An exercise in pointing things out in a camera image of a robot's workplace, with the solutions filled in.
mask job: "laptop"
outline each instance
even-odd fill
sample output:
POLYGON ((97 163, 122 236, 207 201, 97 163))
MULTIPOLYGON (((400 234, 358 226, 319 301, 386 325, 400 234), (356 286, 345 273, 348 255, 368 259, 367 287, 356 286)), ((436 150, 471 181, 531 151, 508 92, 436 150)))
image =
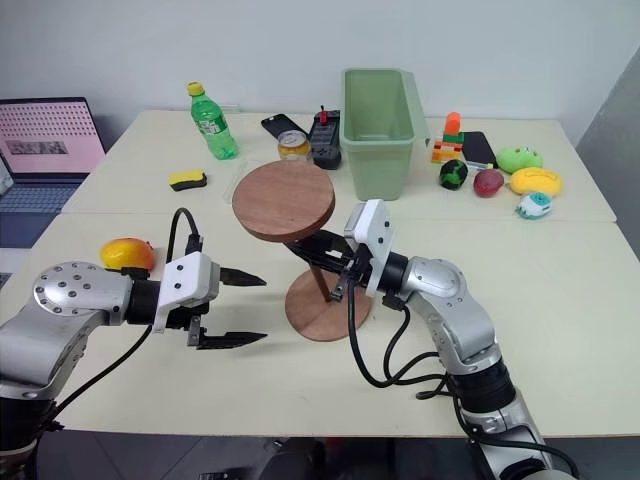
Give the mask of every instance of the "laptop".
POLYGON ((0 247, 32 247, 104 156, 85 98, 0 100, 0 247))

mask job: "orange fruit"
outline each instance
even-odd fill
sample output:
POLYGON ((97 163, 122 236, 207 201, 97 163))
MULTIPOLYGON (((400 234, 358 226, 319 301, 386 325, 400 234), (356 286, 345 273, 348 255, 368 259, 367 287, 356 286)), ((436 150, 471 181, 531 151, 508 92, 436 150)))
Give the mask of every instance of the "orange fruit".
POLYGON ((105 267, 117 270, 123 267, 152 270, 155 264, 151 244, 137 238, 111 240, 100 249, 100 258, 105 267))

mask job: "pink screen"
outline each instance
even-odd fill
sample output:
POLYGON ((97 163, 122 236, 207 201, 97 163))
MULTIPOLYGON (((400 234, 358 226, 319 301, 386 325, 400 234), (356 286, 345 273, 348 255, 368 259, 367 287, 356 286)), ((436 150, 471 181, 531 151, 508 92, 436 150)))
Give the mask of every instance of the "pink screen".
POLYGON ((0 149, 14 173, 89 173, 104 158, 84 102, 0 105, 0 149))

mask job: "yellow sponge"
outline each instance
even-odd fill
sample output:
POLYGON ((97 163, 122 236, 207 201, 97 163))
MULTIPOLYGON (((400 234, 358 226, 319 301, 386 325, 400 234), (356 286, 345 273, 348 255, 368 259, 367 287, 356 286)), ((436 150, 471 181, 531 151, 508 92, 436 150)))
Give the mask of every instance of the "yellow sponge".
POLYGON ((186 172, 172 173, 169 176, 169 186, 176 192, 188 188, 204 187, 207 184, 207 176, 204 170, 187 170, 186 172))

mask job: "bottle cap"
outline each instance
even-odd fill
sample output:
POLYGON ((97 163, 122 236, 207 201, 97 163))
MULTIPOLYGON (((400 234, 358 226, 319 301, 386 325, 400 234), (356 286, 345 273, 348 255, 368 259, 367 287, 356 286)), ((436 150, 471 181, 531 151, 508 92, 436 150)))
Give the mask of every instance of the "bottle cap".
POLYGON ((204 87, 200 82, 189 82, 187 84, 187 93, 192 97, 202 95, 204 93, 204 87))

